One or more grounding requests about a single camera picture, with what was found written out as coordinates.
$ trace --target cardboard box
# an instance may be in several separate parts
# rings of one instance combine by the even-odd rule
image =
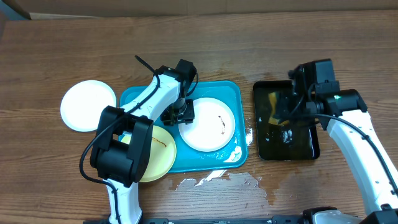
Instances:
[[[12,0],[29,13],[169,16],[252,12],[398,9],[396,0]]]

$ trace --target food stain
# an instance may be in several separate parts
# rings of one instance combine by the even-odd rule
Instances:
[[[223,121],[223,118],[220,115],[218,115],[218,117],[221,119],[221,124],[223,124],[223,128],[221,129],[221,134],[225,134],[225,123]]]
[[[164,142],[159,141],[159,139],[152,137],[152,139],[156,142],[161,143],[162,145],[164,145],[164,147],[167,147],[166,144]]]

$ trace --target blue tray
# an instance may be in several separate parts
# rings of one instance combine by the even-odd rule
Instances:
[[[123,92],[120,105],[132,101],[146,86],[134,86]],[[243,106],[241,91],[231,81],[200,82],[195,91],[188,98],[193,100],[210,97],[221,100],[229,106],[235,117],[235,132],[230,142],[214,152],[200,152],[192,149],[181,138],[178,125],[164,126],[160,118],[155,121],[156,126],[166,129],[174,138],[177,145],[177,156],[169,173],[188,172],[198,170],[215,170],[234,168],[243,165],[248,158],[246,132],[244,128]]]

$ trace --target yellow plate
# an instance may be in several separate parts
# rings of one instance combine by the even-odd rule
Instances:
[[[130,139],[130,136],[124,136],[122,142],[129,144]],[[172,168],[176,155],[177,147],[172,135],[165,129],[154,126],[148,167],[140,182],[150,182],[163,177]]]

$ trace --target water spill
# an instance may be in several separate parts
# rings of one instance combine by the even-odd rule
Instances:
[[[249,129],[249,132],[246,134],[246,145],[250,146],[253,142],[253,129]]]
[[[196,180],[196,179],[193,179],[193,178],[183,179],[183,180],[177,185],[177,187],[175,188],[175,190],[177,190],[178,187],[181,186],[185,181],[187,181],[187,182],[189,182],[189,181],[195,181],[195,183],[196,183],[197,180]]]
[[[195,179],[184,179],[177,185],[176,191],[163,195],[163,197],[166,197],[164,200],[169,197],[178,200],[179,195],[188,193],[199,196],[191,198],[188,205],[197,210],[195,210],[195,214],[191,214],[195,218],[211,218],[212,216],[214,218],[213,213],[201,212],[201,210],[217,210],[221,214],[226,214],[228,218],[230,218],[231,209],[238,209],[239,217],[253,215],[263,217],[265,215],[264,211],[270,212],[272,210],[264,197],[267,195],[266,191],[260,189],[258,185],[250,184],[256,183],[257,178],[245,172],[238,174],[228,173],[229,179],[223,179],[221,176],[225,173],[225,170],[214,170],[199,183]]]
[[[211,174],[209,176],[207,176],[206,178],[202,179],[199,181],[199,183],[197,183],[195,185],[195,187],[201,186],[203,183],[205,183],[205,181],[209,182],[211,181],[213,178],[219,178],[221,177],[226,170],[214,170],[213,172],[211,172]]]
[[[283,130],[281,133],[283,143],[290,143],[293,141],[293,132],[291,129],[289,130]]]

